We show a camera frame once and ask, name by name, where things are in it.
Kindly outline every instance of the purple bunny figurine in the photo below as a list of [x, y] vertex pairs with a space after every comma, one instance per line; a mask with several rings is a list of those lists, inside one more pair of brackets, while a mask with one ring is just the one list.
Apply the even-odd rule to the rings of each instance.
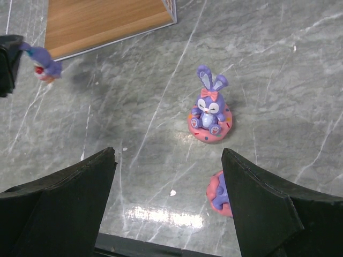
[[212, 135], [217, 135], [221, 131], [218, 121], [224, 122], [226, 117], [223, 114], [225, 110], [224, 97], [218, 92], [229, 85], [229, 82], [223, 75], [217, 75], [215, 82], [212, 81], [212, 72], [205, 65], [199, 66], [197, 70], [198, 77], [205, 88], [198, 96], [196, 108], [192, 109], [193, 115], [200, 114], [200, 117], [193, 117], [191, 125], [195, 129], [203, 128], [209, 130]]
[[20, 50], [26, 51], [31, 60], [33, 60], [35, 76], [39, 80], [51, 83], [61, 77], [62, 63], [55, 62], [47, 49], [31, 47], [28, 43], [23, 42]]

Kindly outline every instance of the black object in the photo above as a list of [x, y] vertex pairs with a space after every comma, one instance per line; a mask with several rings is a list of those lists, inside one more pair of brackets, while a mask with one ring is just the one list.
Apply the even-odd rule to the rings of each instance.
[[242, 257], [343, 256], [343, 198], [291, 183], [227, 148], [222, 165]]
[[116, 163], [107, 148], [0, 193], [1, 257], [90, 257]]
[[16, 87], [23, 39], [19, 35], [0, 36], [0, 97], [12, 94]]
[[94, 257], [217, 257], [99, 233]]

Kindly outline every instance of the bunny paw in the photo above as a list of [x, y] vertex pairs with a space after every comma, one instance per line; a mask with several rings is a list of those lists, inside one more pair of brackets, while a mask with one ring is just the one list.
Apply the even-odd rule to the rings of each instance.
[[221, 131], [221, 127], [218, 124], [211, 125], [209, 129], [212, 135], [218, 135]]
[[191, 119], [191, 125], [195, 129], [200, 128], [200, 127], [202, 127], [202, 121], [198, 118], [193, 117]]
[[192, 113], [193, 115], [197, 115], [197, 114], [200, 114], [201, 112], [202, 112], [202, 111], [201, 111], [198, 107], [196, 107], [196, 108], [193, 108], [193, 109], [192, 109], [192, 112], [191, 112], [191, 113]]

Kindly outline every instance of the white speck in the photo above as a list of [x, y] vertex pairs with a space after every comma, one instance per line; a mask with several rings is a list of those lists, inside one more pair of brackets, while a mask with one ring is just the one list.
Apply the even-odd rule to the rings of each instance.
[[173, 189], [173, 190], [171, 190], [171, 192], [170, 192], [170, 196], [174, 196], [176, 194], [176, 191]]
[[266, 9], [268, 7], [269, 3], [266, 3], [264, 5], [262, 5], [260, 8], [257, 8], [258, 10], [263, 10]]
[[215, 151], [211, 151], [210, 153], [210, 158], [216, 158], [217, 154], [215, 153]]

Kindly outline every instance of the toy figurine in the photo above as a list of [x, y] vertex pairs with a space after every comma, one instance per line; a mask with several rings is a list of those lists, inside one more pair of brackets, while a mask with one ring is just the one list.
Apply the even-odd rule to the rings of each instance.
[[204, 65], [198, 68], [197, 74], [205, 88], [188, 117], [188, 128], [200, 141], [216, 142], [223, 139], [232, 126], [232, 113], [219, 93], [229, 82], [219, 74], [213, 83], [212, 72]]
[[31, 47], [23, 42], [20, 50], [26, 51], [34, 62], [35, 76], [46, 83], [52, 83], [59, 79], [62, 74], [62, 63], [55, 62], [47, 49], [42, 47]]
[[206, 196], [212, 209], [222, 216], [232, 217], [229, 196], [227, 193], [223, 171], [211, 177]]

